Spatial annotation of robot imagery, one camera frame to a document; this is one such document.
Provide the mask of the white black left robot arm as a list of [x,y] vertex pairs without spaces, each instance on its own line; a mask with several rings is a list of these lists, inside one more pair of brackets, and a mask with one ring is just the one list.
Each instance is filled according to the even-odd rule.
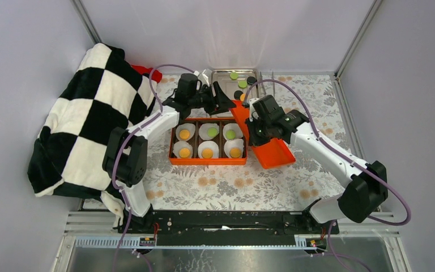
[[204,74],[185,73],[177,88],[166,98],[160,111],[129,129],[112,130],[103,160],[103,170],[113,186],[122,194],[131,225],[140,233],[148,232],[153,218],[142,179],[147,169],[150,140],[157,139],[183,123],[193,109],[202,108],[210,116],[237,108],[221,89],[219,83],[209,83]]

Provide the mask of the orange cookie box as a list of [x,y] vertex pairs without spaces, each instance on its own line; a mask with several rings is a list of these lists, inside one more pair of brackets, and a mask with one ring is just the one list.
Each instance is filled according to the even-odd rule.
[[244,165],[247,141],[233,118],[188,118],[172,129],[173,165]]

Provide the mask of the orange box lid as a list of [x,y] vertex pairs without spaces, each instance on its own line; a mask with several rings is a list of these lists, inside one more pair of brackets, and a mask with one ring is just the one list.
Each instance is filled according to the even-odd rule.
[[[233,100],[233,102],[236,106],[231,108],[230,112],[248,142],[247,145],[250,146],[249,130],[245,124],[245,120],[250,116],[249,109],[245,108],[240,100]],[[264,169],[283,167],[296,162],[293,153],[281,139],[274,138],[259,147],[251,146],[251,150]]]

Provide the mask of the stainless steel tray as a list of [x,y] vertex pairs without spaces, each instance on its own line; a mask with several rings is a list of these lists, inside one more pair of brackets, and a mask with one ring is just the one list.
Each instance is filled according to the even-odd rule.
[[[232,80],[229,75],[232,72],[236,72],[239,77],[237,80]],[[253,76],[258,79],[258,72],[254,69],[217,69],[213,70],[211,74],[211,82],[217,81],[221,87],[221,89],[224,91],[224,93],[230,98],[234,99],[234,92],[235,91],[242,91],[244,94],[248,91],[249,87],[247,85],[246,88],[241,89],[238,87],[238,81],[239,80],[245,80],[247,77]]]

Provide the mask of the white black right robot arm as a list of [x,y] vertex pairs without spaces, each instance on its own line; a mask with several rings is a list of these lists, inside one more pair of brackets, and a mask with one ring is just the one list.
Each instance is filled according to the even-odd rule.
[[304,113],[288,113],[279,106],[272,95],[262,98],[244,97],[249,108],[245,124],[249,143],[259,147],[273,139],[281,139],[311,155],[328,170],[344,188],[344,192],[328,199],[319,199],[306,208],[302,226],[309,233],[317,233],[325,223],[347,218],[361,223],[387,198],[387,182],[379,177],[384,166],[370,164],[332,143],[317,129],[312,115],[302,98],[298,99]]

